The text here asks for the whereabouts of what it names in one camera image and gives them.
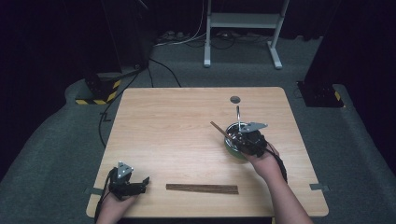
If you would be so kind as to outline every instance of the gray carpet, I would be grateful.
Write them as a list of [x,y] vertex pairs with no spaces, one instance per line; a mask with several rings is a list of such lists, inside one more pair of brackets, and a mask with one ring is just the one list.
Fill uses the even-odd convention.
[[[315,223],[396,223],[396,179],[350,101],[334,85],[344,108],[306,107],[296,81],[304,80],[320,40],[279,39],[283,69],[275,70],[265,42],[235,43],[212,49],[212,66],[203,68],[204,49],[187,45],[156,47],[151,58],[173,70],[182,87],[282,87],[290,101],[308,154],[330,209]],[[200,46],[202,42],[191,43]],[[230,42],[214,40],[218,48]],[[150,62],[154,87],[177,87],[173,75]],[[143,71],[129,88],[150,88]],[[121,82],[126,88],[132,77]],[[65,92],[67,104],[49,117],[26,142],[0,184],[0,223],[93,223],[85,214],[105,151],[98,132],[106,105],[76,105],[83,80]],[[108,110],[114,119],[120,98]],[[102,124],[105,142],[112,120]],[[133,223],[204,223],[204,219],[133,219]],[[259,219],[216,219],[214,223],[260,223]]]

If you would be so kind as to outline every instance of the wooden chopstick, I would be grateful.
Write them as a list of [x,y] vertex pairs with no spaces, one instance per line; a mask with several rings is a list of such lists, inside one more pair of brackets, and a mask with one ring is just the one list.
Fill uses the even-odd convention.
[[205,193],[239,194],[238,186],[236,185],[166,184],[166,189]]

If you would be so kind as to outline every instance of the hazard-striped base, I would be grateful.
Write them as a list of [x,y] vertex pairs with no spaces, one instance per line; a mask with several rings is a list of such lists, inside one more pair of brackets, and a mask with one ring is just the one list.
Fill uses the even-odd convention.
[[106,97],[97,98],[89,90],[85,90],[76,97],[76,103],[78,105],[106,105],[111,103],[117,96],[117,90],[121,84],[121,80],[111,83],[108,88],[108,94]]

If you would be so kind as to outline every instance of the metal bowl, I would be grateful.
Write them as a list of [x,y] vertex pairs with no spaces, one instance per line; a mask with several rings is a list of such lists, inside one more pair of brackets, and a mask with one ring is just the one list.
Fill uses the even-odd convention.
[[[246,126],[247,124],[244,122],[241,122],[241,128]],[[225,131],[228,135],[230,136],[234,136],[235,134],[237,134],[239,132],[239,123],[233,123],[232,125],[230,125],[226,131]],[[230,139],[224,137],[224,145],[227,148],[227,151],[235,156],[238,159],[241,160],[245,160],[246,158],[244,157],[244,155],[241,154],[241,152],[238,150],[238,147],[236,145],[234,145]]]

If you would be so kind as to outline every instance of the black and yellow hazard tape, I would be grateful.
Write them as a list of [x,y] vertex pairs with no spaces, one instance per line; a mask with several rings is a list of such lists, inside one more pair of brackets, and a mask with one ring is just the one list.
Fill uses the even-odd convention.
[[119,89],[120,84],[121,80],[114,82],[114,84],[112,84],[112,87],[109,88],[109,93],[106,95],[106,97],[102,97],[100,99],[95,96],[77,97],[76,103],[78,105],[106,105],[108,103],[111,103],[111,101],[113,101],[117,96],[117,90]]

